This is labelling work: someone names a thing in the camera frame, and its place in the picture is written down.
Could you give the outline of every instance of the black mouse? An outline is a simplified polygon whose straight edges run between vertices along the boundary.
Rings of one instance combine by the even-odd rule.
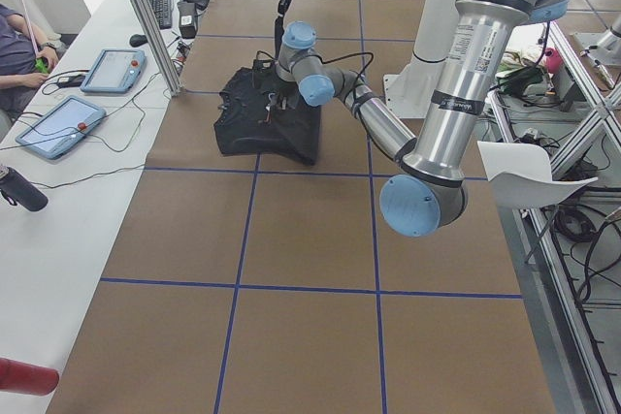
[[[131,38],[129,38],[129,45],[132,48],[137,48],[138,46],[141,46],[142,44],[146,44],[146,43],[147,43],[147,36],[145,36],[144,34],[135,34]]]

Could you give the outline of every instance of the black bottle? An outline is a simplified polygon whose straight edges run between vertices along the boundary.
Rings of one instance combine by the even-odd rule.
[[[11,167],[0,164],[0,194],[9,204],[21,204],[31,212],[41,210],[48,204],[45,194]]]

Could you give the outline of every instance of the keyboard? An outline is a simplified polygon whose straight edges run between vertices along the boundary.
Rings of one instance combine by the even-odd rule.
[[[159,29],[173,27],[173,5],[171,0],[148,0],[155,13]]]

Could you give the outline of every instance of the white table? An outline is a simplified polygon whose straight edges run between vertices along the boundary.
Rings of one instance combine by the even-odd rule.
[[[172,31],[176,29],[162,31],[167,45],[175,39]],[[106,0],[54,73],[87,69],[102,48],[130,48],[129,37],[136,33],[142,33],[142,28],[129,0]],[[158,71],[149,47],[141,49],[147,55],[147,65],[127,95],[85,99],[108,113],[122,107]],[[51,96],[39,92],[27,110],[44,113],[71,94],[82,95],[77,88]],[[147,116],[138,136],[121,153],[87,138],[58,161],[16,148],[0,150],[0,163],[15,168],[30,181],[48,185],[139,166],[145,162],[168,102],[164,80],[157,76],[137,98]],[[113,147],[124,147],[141,115],[130,104],[105,119],[93,134]],[[17,123],[0,147],[15,145],[15,137],[23,129],[25,126]],[[0,357],[62,371],[141,172],[132,170],[45,190],[49,204],[39,212],[0,203]],[[0,392],[0,412],[43,413],[50,399],[51,395]]]

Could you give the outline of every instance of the tablet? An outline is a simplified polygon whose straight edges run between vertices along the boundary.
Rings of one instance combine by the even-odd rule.
[[[16,137],[26,149],[57,159],[79,143],[106,116],[102,108],[69,96]]]
[[[144,65],[145,53],[141,50],[105,48],[86,74],[80,91],[123,94],[134,85]]]

